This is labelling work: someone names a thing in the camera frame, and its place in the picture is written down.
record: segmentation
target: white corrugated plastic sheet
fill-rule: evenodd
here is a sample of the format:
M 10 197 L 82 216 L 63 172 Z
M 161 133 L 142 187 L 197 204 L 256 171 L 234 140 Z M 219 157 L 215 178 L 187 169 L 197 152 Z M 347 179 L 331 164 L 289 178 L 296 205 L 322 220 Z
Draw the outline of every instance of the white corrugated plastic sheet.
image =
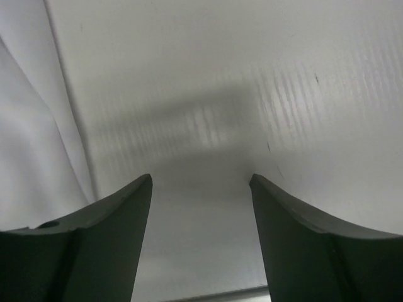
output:
M 154 179 L 133 301 L 266 284 L 254 172 L 403 233 L 401 0 L 47 7 L 97 198 Z

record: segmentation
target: dark speck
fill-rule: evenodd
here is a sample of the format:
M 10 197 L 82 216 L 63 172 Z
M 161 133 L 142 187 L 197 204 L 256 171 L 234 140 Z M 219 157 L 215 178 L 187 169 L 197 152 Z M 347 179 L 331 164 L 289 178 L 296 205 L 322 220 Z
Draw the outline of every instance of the dark speck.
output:
M 281 173 L 281 170 L 280 170 L 280 167 L 278 166 L 278 164 L 276 164 L 276 166 L 277 166 L 277 171 L 280 174 L 281 178 L 285 179 L 283 173 Z

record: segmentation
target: white surface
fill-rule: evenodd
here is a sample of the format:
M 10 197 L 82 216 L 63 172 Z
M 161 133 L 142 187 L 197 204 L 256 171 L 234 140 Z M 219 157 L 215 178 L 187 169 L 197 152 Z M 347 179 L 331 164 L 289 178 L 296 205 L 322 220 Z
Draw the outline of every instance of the white surface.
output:
M 269 295 L 266 295 L 262 297 L 234 299 L 229 302 L 271 302 L 271 299 Z
M 98 197 L 155 180 L 133 301 L 266 282 L 253 172 L 403 233 L 402 1 L 48 2 Z
M 0 2 L 0 230 L 94 201 L 42 1 Z

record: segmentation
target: white fabric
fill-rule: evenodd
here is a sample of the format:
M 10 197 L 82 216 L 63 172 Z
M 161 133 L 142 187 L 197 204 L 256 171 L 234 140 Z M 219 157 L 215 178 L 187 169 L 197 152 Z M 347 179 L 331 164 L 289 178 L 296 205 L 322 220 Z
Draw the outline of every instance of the white fabric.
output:
M 94 201 L 44 3 L 0 3 L 0 230 Z

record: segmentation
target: small hole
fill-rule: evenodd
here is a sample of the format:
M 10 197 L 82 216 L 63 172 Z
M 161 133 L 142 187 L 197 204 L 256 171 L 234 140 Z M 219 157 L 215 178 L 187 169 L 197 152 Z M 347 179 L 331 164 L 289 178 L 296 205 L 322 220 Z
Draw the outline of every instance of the small hole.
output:
M 60 223 L 58 221 L 48 221 L 48 222 L 45 222 L 44 224 L 38 226 L 38 228 L 52 228 L 52 227 L 57 227 L 58 225 L 60 225 Z

